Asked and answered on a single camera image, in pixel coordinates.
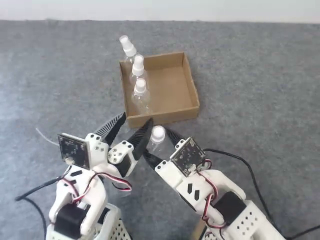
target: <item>white spray nozzle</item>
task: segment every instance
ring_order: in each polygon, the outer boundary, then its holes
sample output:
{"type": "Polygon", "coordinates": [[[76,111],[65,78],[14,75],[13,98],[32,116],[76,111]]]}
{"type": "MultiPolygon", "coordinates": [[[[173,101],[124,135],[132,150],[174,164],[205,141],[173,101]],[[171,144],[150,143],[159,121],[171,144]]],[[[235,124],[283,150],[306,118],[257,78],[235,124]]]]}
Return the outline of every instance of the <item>white spray nozzle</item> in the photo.
{"type": "Polygon", "coordinates": [[[134,93],[137,95],[143,94],[147,90],[146,80],[143,78],[138,78],[135,81],[134,93]]]}
{"type": "Polygon", "coordinates": [[[137,53],[135,46],[131,43],[128,36],[126,36],[126,35],[121,36],[119,38],[119,41],[120,41],[122,48],[123,48],[123,51],[127,57],[133,57],[137,53]]]}
{"type": "Polygon", "coordinates": [[[145,72],[144,57],[140,54],[134,57],[132,65],[132,74],[135,76],[141,76],[145,72]]]}
{"type": "Polygon", "coordinates": [[[152,128],[150,140],[155,144],[160,144],[165,140],[166,130],[163,126],[154,126],[152,128]]]}

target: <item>gray carpet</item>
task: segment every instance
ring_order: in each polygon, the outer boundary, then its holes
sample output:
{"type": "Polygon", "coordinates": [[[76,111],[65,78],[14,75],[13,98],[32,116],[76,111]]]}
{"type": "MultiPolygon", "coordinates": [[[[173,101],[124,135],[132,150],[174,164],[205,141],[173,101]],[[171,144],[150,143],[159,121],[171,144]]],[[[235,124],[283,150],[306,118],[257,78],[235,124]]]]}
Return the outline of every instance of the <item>gray carpet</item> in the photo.
{"type": "MultiPolygon", "coordinates": [[[[246,158],[286,235],[320,224],[319,25],[0,21],[0,239],[43,238],[38,213],[14,197],[66,168],[35,127],[52,140],[61,132],[85,137],[124,110],[123,34],[144,55],[187,53],[200,113],[172,129],[246,158]]],[[[242,163],[210,157],[261,207],[242,163]]],[[[144,161],[129,180],[130,195],[106,187],[135,240],[189,238],[199,218],[144,161]]],[[[55,186],[31,198],[47,216],[55,186]]]]}

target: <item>open cardboard box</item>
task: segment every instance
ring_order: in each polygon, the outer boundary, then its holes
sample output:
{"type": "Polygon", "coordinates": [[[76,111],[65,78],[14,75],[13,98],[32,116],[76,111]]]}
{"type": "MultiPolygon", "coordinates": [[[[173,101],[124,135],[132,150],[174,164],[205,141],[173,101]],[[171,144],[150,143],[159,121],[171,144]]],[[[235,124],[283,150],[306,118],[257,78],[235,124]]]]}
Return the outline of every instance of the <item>open cardboard box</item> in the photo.
{"type": "Polygon", "coordinates": [[[134,89],[129,81],[131,65],[120,62],[125,112],[130,128],[141,127],[150,117],[157,125],[197,117],[199,98],[184,52],[145,57],[144,69],[148,76],[152,113],[138,115],[131,100],[134,89]]]}

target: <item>plastic bottle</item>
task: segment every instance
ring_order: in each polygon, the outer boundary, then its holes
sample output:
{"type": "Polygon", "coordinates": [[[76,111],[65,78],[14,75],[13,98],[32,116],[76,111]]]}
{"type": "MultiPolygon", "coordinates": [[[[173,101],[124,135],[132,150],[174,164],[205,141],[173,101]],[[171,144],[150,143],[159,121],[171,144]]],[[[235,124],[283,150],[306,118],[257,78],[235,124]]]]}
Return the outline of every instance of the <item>plastic bottle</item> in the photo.
{"type": "Polygon", "coordinates": [[[131,43],[130,39],[126,35],[121,36],[119,41],[125,53],[124,61],[133,64],[135,55],[137,54],[135,46],[131,43]]]}
{"type": "Polygon", "coordinates": [[[138,78],[134,85],[134,90],[131,96],[132,102],[137,108],[139,115],[150,113],[150,93],[147,89],[146,80],[138,78]]]}
{"type": "Polygon", "coordinates": [[[144,57],[140,54],[135,55],[130,75],[130,83],[134,86],[137,79],[144,79],[147,81],[147,72],[144,66],[144,57]]]}
{"type": "Polygon", "coordinates": [[[165,141],[166,138],[166,130],[163,126],[154,126],[152,128],[150,141],[146,147],[149,153],[156,155],[159,157],[159,153],[162,149],[162,143],[165,141]]]}

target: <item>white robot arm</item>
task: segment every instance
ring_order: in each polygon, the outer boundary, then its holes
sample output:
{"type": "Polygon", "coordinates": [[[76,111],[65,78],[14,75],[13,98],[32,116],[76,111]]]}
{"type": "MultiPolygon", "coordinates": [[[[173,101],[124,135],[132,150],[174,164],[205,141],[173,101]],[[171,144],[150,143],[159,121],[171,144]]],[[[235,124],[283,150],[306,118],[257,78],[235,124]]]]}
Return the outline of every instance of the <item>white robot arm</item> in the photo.
{"type": "Polygon", "coordinates": [[[62,160],[70,166],[57,183],[46,240],[131,239],[120,210],[108,203],[103,179],[124,184],[124,188],[114,185],[121,191],[131,191],[123,178],[131,174],[146,149],[153,120],[110,148],[125,120],[125,113],[120,114],[85,139],[66,133],[58,136],[62,160]]]}
{"type": "Polygon", "coordinates": [[[168,135],[175,145],[169,160],[147,150],[148,164],[206,223],[202,240],[284,240],[245,192],[221,171],[206,169],[205,154],[189,137],[168,135]]]}

